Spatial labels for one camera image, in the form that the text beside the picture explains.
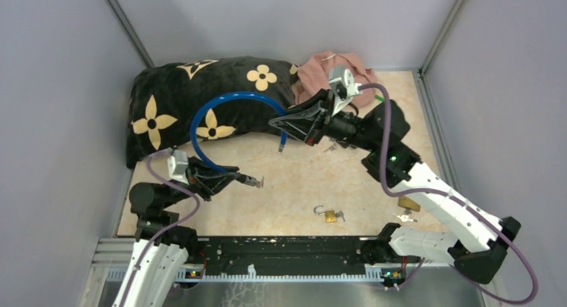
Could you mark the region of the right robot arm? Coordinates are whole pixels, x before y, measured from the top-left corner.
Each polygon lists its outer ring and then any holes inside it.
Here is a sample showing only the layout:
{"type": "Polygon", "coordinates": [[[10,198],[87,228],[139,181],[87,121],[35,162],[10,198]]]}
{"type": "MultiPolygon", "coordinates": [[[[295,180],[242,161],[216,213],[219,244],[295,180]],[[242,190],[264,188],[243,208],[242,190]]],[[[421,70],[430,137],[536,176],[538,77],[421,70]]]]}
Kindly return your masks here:
{"type": "Polygon", "coordinates": [[[416,256],[444,262],[478,284],[490,283],[499,271],[519,221],[489,214],[437,176],[403,143],[409,124],[396,102],[383,102],[359,118],[337,110],[333,97],[322,90],[269,124],[310,146],[327,136],[366,150],[362,165],[386,194],[407,196],[446,228],[431,232],[390,223],[376,244],[380,259],[416,256]]]}

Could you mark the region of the silver key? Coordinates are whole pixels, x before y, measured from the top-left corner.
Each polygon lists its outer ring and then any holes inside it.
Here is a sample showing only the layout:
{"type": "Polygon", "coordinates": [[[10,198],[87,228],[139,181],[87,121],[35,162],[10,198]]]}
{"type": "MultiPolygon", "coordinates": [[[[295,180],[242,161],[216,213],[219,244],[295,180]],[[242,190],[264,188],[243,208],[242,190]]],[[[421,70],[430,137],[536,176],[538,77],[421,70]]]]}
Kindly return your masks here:
{"type": "Polygon", "coordinates": [[[325,152],[325,153],[327,153],[327,152],[332,152],[332,151],[334,151],[334,150],[336,150],[336,149],[337,149],[337,144],[333,143],[333,144],[331,144],[324,152],[325,152]]]}

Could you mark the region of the blue cable lock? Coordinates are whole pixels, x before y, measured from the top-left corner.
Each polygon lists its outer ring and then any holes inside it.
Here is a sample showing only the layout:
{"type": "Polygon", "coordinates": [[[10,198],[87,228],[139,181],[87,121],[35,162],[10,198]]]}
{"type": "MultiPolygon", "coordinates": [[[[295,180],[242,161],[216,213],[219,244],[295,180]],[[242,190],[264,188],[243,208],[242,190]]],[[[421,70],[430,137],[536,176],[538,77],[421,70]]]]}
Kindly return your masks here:
{"type": "Polygon", "coordinates": [[[220,95],[210,101],[208,101],[207,103],[205,103],[198,111],[197,113],[194,115],[191,125],[190,125],[190,129],[189,129],[189,135],[190,135],[190,141],[191,141],[191,145],[193,147],[193,150],[195,151],[196,155],[205,163],[207,163],[209,166],[215,168],[215,169],[220,169],[221,166],[217,165],[216,163],[214,163],[202,150],[202,148],[200,147],[199,143],[197,142],[197,136],[199,135],[198,131],[200,128],[200,123],[204,120],[205,124],[207,125],[205,127],[205,131],[208,132],[210,128],[212,128],[212,126],[209,125],[209,118],[210,116],[208,115],[208,113],[210,112],[214,112],[214,108],[228,103],[228,102],[233,102],[236,100],[252,100],[252,101],[256,101],[256,102],[261,102],[263,104],[266,104],[268,106],[270,106],[271,108],[273,108],[276,111],[276,114],[279,116],[284,116],[287,115],[288,112],[283,108],[283,106],[278,103],[276,100],[274,100],[273,98],[270,98],[269,96],[265,96],[263,94],[259,94],[257,92],[248,92],[248,91],[239,91],[239,92],[232,92],[232,93],[227,93],[227,94],[223,94],[220,95]]]}

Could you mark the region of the pink cloth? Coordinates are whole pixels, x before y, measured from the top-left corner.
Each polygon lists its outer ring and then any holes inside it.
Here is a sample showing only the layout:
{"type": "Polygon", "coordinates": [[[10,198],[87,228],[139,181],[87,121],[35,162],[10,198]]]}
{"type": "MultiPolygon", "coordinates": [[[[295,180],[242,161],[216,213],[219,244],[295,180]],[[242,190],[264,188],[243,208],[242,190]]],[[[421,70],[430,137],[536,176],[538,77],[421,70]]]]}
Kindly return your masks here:
{"type": "Polygon", "coordinates": [[[367,68],[362,58],[356,53],[337,54],[333,51],[326,51],[312,54],[309,60],[297,69],[298,80],[292,85],[295,104],[305,102],[321,89],[328,89],[330,71],[335,66],[345,66],[349,69],[356,83],[378,82],[374,70],[367,68]]]}

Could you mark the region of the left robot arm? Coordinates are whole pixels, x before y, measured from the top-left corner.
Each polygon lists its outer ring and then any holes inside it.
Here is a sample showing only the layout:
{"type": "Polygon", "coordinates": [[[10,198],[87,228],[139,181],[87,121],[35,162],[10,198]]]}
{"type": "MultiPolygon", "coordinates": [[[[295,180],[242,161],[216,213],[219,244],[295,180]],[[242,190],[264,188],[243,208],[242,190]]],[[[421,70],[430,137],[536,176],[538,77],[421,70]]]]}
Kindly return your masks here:
{"type": "Polygon", "coordinates": [[[181,224],[195,215],[232,182],[262,187],[263,182],[238,167],[212,167],[197,157],[175,151],[167,159],[167,177],[146,163],[157,183],[137,183],[129,193],[138,218],[132,253],[114,306],[162,306],[178,271],[201,254],[197,232],[181,224]]]}

